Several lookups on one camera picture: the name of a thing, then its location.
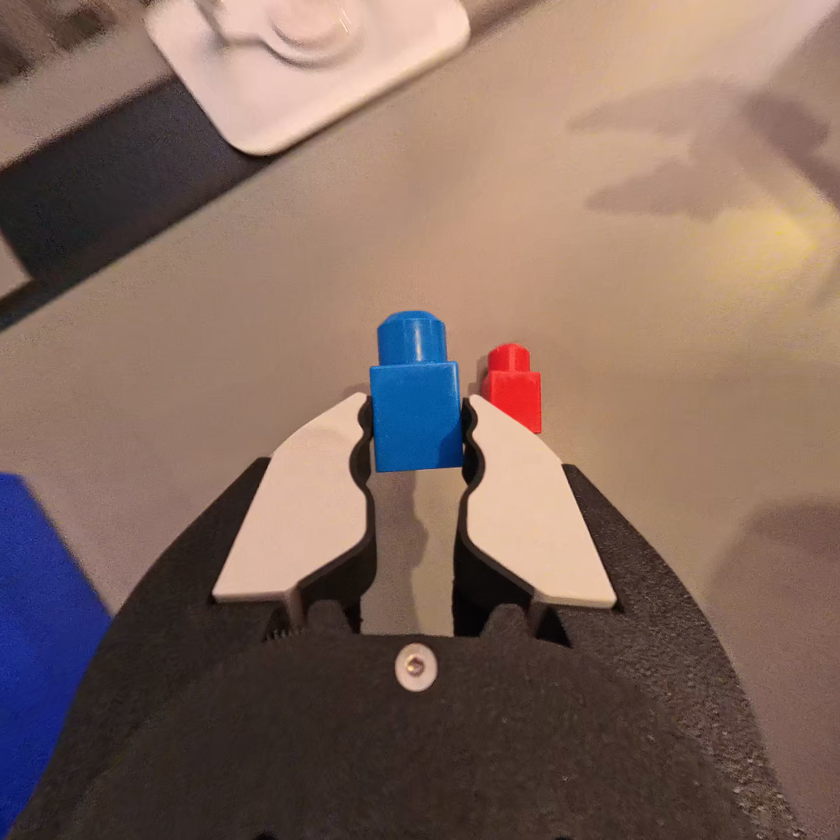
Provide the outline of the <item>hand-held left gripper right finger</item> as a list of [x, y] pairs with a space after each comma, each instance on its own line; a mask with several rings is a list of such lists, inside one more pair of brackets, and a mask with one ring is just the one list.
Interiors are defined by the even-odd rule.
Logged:
[[480, 395], [464, 400], [462, 430], [457, 634], [478, 635], [500, 605], [521, 608], [534, 634], [558, 608], [616, 608], [561, 458]]

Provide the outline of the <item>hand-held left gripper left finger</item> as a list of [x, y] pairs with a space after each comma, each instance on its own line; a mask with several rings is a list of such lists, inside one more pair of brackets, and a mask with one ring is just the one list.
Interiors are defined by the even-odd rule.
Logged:
[[275, 449], [213, 586], [216, 603], [274, 603], [293, 627], [316, 602], [359, 612], [376, 574], [372, 437], [371, 399], [352, 392]]

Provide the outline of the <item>red one-stud block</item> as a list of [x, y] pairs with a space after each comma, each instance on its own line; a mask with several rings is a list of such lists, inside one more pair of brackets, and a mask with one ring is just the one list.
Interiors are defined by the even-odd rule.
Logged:
[[541, 434], [541, 374], [532, 370], [531, 354], [524, 346], [503, 343], [489, 352], [480, 393], [530, 432]]

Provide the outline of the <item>blue one-stud block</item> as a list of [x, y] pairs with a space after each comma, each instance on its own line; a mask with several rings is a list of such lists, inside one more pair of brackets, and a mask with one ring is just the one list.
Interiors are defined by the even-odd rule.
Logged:
[[374, 459], [380, 473], [463, 465], [459, 367], [445, 324], [428, 311], [400, 311], [377, 329], [370, 369]]

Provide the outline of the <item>blue plastic bin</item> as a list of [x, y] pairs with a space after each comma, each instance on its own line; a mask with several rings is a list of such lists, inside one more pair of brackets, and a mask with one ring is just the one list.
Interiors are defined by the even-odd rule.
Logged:
[[21, 476], [1, 475], [1, 837], [24, 810], [109, 628], [95, 588]]

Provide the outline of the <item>grey desk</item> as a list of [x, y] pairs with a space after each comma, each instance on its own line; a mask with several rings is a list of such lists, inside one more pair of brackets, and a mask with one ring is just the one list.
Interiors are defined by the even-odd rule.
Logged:
[[2, 334], [2, 471], [113, 611], [375, 329], [504, 342], [838, 830], [838, 2], [551, 2]]

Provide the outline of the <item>black desk inlay panel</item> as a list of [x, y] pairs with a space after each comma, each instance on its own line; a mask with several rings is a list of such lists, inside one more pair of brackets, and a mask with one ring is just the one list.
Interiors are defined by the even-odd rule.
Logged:
[[6, 330], [265, 169], [181, 81], [143, 89], [2, 169], [1, 229], [26, 274]]

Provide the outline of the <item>white document stand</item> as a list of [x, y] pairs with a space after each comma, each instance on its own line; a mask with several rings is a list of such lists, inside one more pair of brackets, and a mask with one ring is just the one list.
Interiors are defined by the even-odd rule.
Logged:
[[456, 56], [457, 1], [167, 1], [145, 17], [222, 138], [268, 156]]

